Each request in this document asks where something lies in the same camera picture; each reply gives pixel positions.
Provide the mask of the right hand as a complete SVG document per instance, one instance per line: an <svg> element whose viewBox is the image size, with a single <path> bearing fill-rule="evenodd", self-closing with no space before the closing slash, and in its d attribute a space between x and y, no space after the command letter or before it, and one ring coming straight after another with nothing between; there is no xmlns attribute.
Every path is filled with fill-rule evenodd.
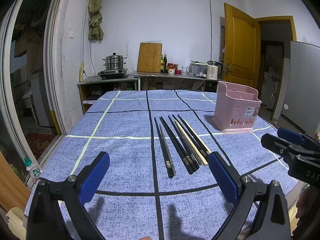
<svg viewBox="0 0 320 240"><path fill-rule="evenodd" d="M312 202L312 193L310 192L311 187L306 188L298 198L296 208L297 213L295 218L302 218L304 217L310 210L311 202Z"/></svg>

